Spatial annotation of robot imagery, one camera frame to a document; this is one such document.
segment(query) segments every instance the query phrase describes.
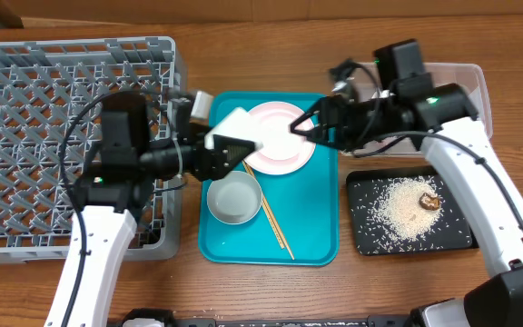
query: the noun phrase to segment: white plate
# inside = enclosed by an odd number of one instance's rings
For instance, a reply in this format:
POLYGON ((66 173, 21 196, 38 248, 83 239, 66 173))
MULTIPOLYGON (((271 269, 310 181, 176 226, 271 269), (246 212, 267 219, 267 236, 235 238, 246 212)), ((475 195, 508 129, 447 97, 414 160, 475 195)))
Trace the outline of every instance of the white plate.
MULTIPOLYGON (((290 133, 290 124, 304 114, 302 109, 293 104, 273 101, 259 104, 249 113, 263 129, 263 148, 245 159, 253 169, 273 175, 286 174, 302 168, 310 160, 316 144, 290 133)), ((314 124, 308 119, 298 129, 308 131, 313 127, 314 124)))

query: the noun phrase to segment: black plate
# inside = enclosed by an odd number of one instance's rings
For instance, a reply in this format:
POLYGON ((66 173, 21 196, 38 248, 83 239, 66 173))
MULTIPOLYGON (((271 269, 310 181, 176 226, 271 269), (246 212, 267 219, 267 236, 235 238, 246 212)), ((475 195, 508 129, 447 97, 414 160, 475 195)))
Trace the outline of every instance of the black plate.
POLYGON ((449 188, 430 166, 353 172, 347 176, 346 185, 354 242, 361 254, 445 251, 467 249, 475 244, 468 222, 449 188), (443 214, 431 231, 424 234, 425 240, 404 241, 394 246, 392 250, 385 250, 378 244, 378 242, 388 241, 386 232, 382 228, 383 224, 372 221, 368 210, 373 205, 378 205, 376 200, 382 194, 382 186, 392 183, 396 178, 419 178, 419 176, 437 185, 436 191, 441 198, 443 214))

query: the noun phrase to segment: plastic dish rack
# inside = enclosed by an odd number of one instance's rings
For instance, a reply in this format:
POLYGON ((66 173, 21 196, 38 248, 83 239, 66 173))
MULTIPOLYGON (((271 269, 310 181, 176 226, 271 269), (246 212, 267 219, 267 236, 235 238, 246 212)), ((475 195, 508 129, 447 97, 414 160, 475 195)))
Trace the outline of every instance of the plastic dish rack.
MULTIPOLYGON (((0 43, 0 263, 67 255, 73 211, 58 180, 58 147, 84 106, 115 90, 184 89, 185 76, 169 37, 0 43)), ((172 103, 151 100, 173 114, 172 103)), ((91 144, 101 139, 99 113, 98 104, 68 142, 72 182, 91 144)), ((168 117, 149 114, 155 139, 169 137, 168 117)), ((154 182, 155 191, 169 186, 175 185, 154 182)), ((153 196, 125 259, 175 255, 181 203, 180 190, 153 196)))

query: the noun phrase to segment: chopstick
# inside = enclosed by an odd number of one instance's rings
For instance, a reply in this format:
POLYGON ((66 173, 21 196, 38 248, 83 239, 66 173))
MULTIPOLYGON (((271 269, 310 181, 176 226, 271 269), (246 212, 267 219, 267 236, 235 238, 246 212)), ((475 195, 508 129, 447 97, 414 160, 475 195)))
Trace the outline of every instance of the chopstick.
MULTIPOLYGON (((248 173, 251 177, 255 178, 253 169, 246 162, 243 162, 243 167, 245 168, 246 173, 248 173)), ((291 259, 294 260, 294 253, 291 252, 288 240, 286 240, 286 237, 281 232, 280 225, 278 224, 278 221, 276 221, 276 217, 275 215, 273 215, 273 211, 271 210, 270 204, 268 203, 268 200, 263 194, 263 191, 261 191, 261 205, 263 206, 263 211, 265 211, 265 215, 268 217, 268 221, 270 221, 271 229, 273 230, 276 239, 278 239, 280 248, 283 249, 285 247, 288 250, 288 253, 290 253, 291 259)))

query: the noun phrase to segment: blue tray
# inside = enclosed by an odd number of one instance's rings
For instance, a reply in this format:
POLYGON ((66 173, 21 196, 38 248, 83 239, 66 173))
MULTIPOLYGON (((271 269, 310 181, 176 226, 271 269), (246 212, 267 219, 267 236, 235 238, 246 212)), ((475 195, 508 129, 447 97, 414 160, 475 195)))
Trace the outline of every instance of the blue tray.
MULTIPOLYGON (((258 104, 283 101, 307 110, 321 94, 227 92, 215 98, 209 124, 215 126, 234 108, 247 111, 258 104)), ((244 171, 243 165, 235 170, 244 171)), ((299 170, 285 175, 255 171, 295 260, 280 245, 263 211, 240 225, 219 222, 207 207, 202 185, 199 248, 217 263, 260 263, 322 266, 330 263, 339 248, 338 154, 317 145, 312 158, 299 170)))

